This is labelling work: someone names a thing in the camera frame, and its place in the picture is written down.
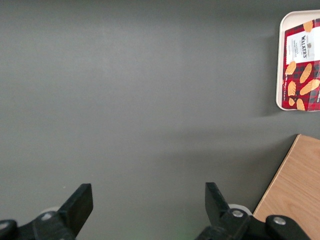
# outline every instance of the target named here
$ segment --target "wooden board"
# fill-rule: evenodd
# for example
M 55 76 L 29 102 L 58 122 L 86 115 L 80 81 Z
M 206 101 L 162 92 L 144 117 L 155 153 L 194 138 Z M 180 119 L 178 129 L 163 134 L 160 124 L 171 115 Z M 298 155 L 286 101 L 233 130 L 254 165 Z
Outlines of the wooden board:
M 298 135 L 253 216 L 294 219 L 312 240 L 320 240 L 320 140 Z

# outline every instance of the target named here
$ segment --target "gray surface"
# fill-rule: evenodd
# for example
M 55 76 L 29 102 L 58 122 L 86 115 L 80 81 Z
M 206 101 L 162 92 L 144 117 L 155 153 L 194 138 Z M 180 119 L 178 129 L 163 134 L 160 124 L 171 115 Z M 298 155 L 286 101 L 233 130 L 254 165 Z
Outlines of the gray surface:
M 55 2 L 0 3 L 0 219 L 92 183 L 79 240 L 193 239 L 205 182 L 254 210 L 320 138 L 275 103 L 280 21 L 318 0 Z

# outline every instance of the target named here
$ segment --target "red snack bag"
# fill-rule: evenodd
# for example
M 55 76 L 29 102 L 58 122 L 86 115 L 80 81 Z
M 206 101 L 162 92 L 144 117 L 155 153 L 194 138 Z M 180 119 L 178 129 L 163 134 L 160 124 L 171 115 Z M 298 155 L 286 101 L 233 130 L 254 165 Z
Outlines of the red snack bag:
M 320 111 L 320 18 L 284 33 L 282 107 Z

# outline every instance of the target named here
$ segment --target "metal bolt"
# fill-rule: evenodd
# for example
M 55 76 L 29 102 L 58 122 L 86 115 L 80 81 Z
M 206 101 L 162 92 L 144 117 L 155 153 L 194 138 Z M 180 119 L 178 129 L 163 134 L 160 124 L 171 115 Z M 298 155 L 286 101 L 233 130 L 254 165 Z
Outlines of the metal bolt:
M 276 223 L 276 224 L 279 224 L 279 225 L 286 225 L 286 220 L 284 220 L 283 218 L 279 217 L 279 216 L 276 216 L 273 221 Z
M 44 214 L 44 215 L 41 217 L 41 220 L 42 220 L 42 221 L 46 221 L 46 220 L 50 219 L 51 217 L 52 217 L 52 215 L 47 212 L 46 214 Z
M 236 218 L 242 218 L 243 217 L 243 212 L 239 211 L 239 210 L 234 210 L 232 212 L 233 216 L 235 216 Z
M 3 229 L 5 229 L 6 227 L 8 227 L 9 226 L 9 223 L 6 221 L 6 222 L 4 222 L 4 223 L 1 223 L 0 224 L 0 230 L 3 230 Z

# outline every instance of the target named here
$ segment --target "white tray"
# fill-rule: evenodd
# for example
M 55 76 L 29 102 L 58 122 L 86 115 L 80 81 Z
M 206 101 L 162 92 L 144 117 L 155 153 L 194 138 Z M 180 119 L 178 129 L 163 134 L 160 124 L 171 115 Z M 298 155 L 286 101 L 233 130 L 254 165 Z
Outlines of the white tray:
M 306 23 L 310 20 L 320 18 L 320 10 L 310 11 L 292 11 L 288 13 L 280 23 L 279 33 L 279 52 L 278 52 L 278 71 L 276 83 L 275 102 L 279 108 L 284 111 L 292 111 L 296 109 L 285 109 L 282 107 L 282 80 L 284 73 L 284 45 L 285 45 L 285 31 Z

